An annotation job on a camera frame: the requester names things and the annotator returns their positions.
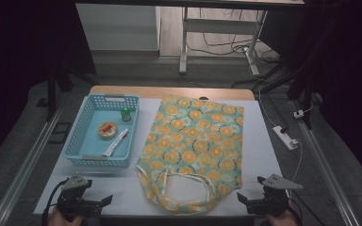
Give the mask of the white desk frame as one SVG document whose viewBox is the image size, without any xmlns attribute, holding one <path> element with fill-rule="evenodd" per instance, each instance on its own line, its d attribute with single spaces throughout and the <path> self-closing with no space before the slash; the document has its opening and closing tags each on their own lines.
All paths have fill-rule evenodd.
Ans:
<svg viewBox="0 0 362 226">
<path fill-rule="evenodd" d="M 182 44 L 180 50 L 179 73 L 187 72 L 187 37 L 188 33 L 216 33 L 216 34 L 235 34 L 235 35 L 251 35 L 252 42 L 248 47 L 244 47 L 244 55 L 246 56 L 249 69 L 252 75 L 259 75 L 259 70 L 255 64 L 253 53 L 257 43 L 262 25 L 267 14 L 266 10 L 260 10 L 257 13 L 257 19 L 252 21 L 225 21 L 215 19 L 190 19 L 189 9 L 183 8 L 182 15 Z"/>
</svg>

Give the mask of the orange round food item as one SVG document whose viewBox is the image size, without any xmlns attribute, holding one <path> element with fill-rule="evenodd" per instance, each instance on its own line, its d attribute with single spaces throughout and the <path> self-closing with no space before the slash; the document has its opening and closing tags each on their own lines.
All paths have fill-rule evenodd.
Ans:
<svg viewBox="0 0 362 226">
<path fill-rule="evenodd" d="M 104 139 L 113 138 L 117 134 L 117 131 L 117 124 L 113 121 L 106 121 L 98 128 L 98 134 Z"/>
</svg>

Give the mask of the blue plastic basket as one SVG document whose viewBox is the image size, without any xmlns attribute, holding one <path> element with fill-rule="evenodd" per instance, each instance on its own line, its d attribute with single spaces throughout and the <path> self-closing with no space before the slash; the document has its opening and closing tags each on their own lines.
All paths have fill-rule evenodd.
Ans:
<svg viewBox="0 0 362 226">
<path fill-rule="evenodd" d="M 131 110 L 131 122 L 123 122 L 121 110 Z M 70 135 L 64 145 L 64 156 L 82 167 L 127 168 L 133 150 L 134 135 L 140 110 L 138 95 L 90 94 L 84 98 L 77 113 Z M 104 139 L 98 134 L 99 126 L 113 121 L 117 124 L 117 134 Z M 128 135 L 120 143 L 111 157 L 103 156 L 108 146 L 125 128 Z"/>
</svg>

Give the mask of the black floor plate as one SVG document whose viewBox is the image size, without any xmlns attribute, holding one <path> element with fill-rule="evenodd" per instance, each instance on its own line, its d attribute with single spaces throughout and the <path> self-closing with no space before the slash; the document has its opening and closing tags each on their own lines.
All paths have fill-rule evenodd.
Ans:
<svg viewBox="0 0 362 226">
<path fill-rule="evenodd" d="M 58 122 L 49 137 L 50 144 L 64 144 L 70 133 L 72 124 L 70 122 Z"/>
</svg>

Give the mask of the person's right hand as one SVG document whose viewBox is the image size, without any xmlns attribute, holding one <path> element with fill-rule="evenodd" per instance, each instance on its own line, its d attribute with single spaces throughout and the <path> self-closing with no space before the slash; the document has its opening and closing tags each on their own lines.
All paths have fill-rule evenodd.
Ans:
<svg viewBox="0 0 362 226">
<path fill-rule="evenodd" d="M 288 209 L 278 217 L 267 215 L 266 219 L 271 226 L 299 226 L 298 219 Z"/>
</svg>

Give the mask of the aluminium rail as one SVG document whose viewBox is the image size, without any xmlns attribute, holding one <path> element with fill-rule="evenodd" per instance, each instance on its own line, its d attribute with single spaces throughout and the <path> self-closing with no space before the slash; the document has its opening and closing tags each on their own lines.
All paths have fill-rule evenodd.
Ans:
<svg viewBox="0 0 362 226">
<path fill-rule="evenodd" d="M 57 102 L 54 104 L 56 111 L 51 114 L 51 118 L 47 121 L 39 133 L 37 140 L 34 142 L 32 148 L 28 151 L 24 162 L 15 174 L 12 182 L 10 183 L 5 195 L 0 201 L 0 226 L 5 226 L 10 214 L 12 213 L 16 202 L 19 200 L 23 192 L 26 182 L 29 179 L 31 172 L 36 166 L 41 153 L 52 134 L 55 125 L 63 111 L 63 107 L 68 101 L 68 93 L 60 94 Z"/>
<path fill-rule="evenodd" d="M 331 196 L 334 198 L 336 207 L 341 215 L 346 226 L 361 226 L 360 220 L 356 215 L 351 203 L 349 202 L 346 193 L 339 184 L 338 179 L 331 168 L 330 163 L 325 157 L 321 145 L 316 138 L 313 129 L 308 127 L 307 122 L 300 118 L 297 120 L 299 128 L 304 136 L 309 151 L 311 152 L 314 161 L 321 173 Z"/>
</svg>

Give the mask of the white power strip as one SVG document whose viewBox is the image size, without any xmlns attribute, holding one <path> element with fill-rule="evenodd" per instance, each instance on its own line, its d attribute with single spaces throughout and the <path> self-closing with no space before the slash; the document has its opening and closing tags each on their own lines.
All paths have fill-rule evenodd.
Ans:
<svg viewBox="0 0 362 226">
<path fill-rule="evenodd" d="M 282 131 L 281 126 L 274 126 L 272 130 L 289 151 L 298 148 L 299 141 L 295 138 L 291 138 L 286 132 Z"/>
</svg>

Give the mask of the white tube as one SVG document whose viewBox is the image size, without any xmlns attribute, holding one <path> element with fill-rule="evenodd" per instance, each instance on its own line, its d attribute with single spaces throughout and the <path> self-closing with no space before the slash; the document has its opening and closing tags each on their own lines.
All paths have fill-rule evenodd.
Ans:
<svg viewBox="0 0 362 226">
<path fill-rule="evenodd" d="M 117 147 L 120 145 L 120 143 L 125 139 L 127 135 L 128 135 L 128 129 L 125 128 L 118 136 L 114 138 L 113 142 L 108 146 L 108 148 L 103 153 L 103 156 L 111 157 L 114 151 L 117 149 Z"/>
</svg>

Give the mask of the black metal stand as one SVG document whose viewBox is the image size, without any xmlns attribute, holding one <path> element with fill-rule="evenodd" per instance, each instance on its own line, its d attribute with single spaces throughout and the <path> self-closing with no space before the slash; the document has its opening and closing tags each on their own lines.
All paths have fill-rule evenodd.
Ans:
<svg viewBox="0 0 362 226">
<path fill-rule="evenodd" d="M 86 82 L 89 85 L 96 86 L 98 82 L 91 78 L 91 74 L 96 74 L 91 50 L 89 47 L 82 50 L 73 50 L 65 48 L 64 50 L 50 50 L 48 53 L 48 116 L 50 121 L 57 112 L 57 89 L 69 92 L 73 89 L 73 82 L 70 75 Z"/>
<path fill-rule="evenodd" d="M 260 91 L 267 93 L 292 81 L 287 97 L 296 100 L 303 94 L 304 110 L 308 110 L 315 73 L 339 21 L 340 14 L 336 12 L 269 11 L 260 39 L 275 48 L 280 55 L 278 66 L 285 66 L 288 73 Z"/>
</svg>

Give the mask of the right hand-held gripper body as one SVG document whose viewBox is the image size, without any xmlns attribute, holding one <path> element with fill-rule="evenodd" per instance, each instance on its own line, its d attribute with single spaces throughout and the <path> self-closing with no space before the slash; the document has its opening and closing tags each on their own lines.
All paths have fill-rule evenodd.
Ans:
<svg viewBox="0 0 362 226">
<path fill-rule="evenodd" d="M 248 200 L 247 211 L 255 215 L 280 216 L 288 208 L 288 189 L 302 189 L 303 187 L 282 176 L 272 174 L 263 182 L 264 198 Z"/>
</svg>

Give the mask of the person's left hand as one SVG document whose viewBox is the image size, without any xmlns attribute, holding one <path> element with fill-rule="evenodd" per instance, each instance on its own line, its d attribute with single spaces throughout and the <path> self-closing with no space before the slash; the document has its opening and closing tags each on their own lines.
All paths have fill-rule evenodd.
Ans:
<svg viewBox="0 0 362 226">
<path fill-rule="evenodd" d="M 83 219 L 82 216 L 75 216 L 72 221 L 68 221 L 57 208 L 54 208 L 48 219 L 48 226 L 81 226 Z"/>
</svg>

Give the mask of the white table mat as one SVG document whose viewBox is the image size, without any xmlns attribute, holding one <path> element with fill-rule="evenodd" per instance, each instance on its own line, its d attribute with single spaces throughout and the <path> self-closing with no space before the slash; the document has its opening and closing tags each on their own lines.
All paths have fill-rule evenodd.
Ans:
<svg viewBox="0 0 362 226">
<path fill-rule="evenodd" d="M 159 104 L 158 99 L 140 99 L 137 130 L 134 135 L 133 150 L 128 167 L 77 166 L 64 155 L 61 155 L 34 213 L 40 215 L 43 212 L 51 192 L 60 181 L 78 173 L 92 180 L 91 188 L 85 192 L 87 200 L 98 201 L 109 195 L 113 197 L 111 205 L 102 211 L 104 217 L 171 218 L 172 213 L 147 200 L 136 169 Z M 245 109 L 242 156 L 243 186 L 232 191 L 214 209 L 201 214 L 201 217 L 245 216 L 247 214 L 246 207 L 239 202 L 237 194 L 241 193 L 250 200 L 260 199 L 263 189 L 256 178 L 258 176 L 267 178 L 274 173 L 277 175 L 281 173 L 258 102 L 234 101 L 232 104 L 241 105 Z"/>
</svg>

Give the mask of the orange print cloth bag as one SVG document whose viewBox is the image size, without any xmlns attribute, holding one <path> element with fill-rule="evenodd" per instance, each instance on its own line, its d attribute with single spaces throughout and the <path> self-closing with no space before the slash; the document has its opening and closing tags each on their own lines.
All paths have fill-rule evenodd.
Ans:
<svg viewBox="0 0 362 226">
<path fill-rule="evenodd" d="M 177 95 L 165 96 L 141 151 L 138 176 L 146 198 L 176 215 L 209 211 L 242 187 L 244 108 Z M 167 194 L 173 177 L 203 185 L 200 201 Z"/>
</svg>

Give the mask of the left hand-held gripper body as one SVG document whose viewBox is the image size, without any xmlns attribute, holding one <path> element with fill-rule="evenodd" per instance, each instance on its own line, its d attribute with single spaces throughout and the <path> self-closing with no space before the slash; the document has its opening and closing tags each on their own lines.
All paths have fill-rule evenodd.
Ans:
<svg viewBox="0 0 362 226">
<path fill-rule="evenodd" d="M 88 180 L 82 176 L 72 176 L 63 185 L 58 197 L 57 209 L 65 218 L 82 216 L 86 218 L 99 218 L 102 207 L 101 202 L 87 201 L 83 194 L 87 189 Z"/>
</svg>

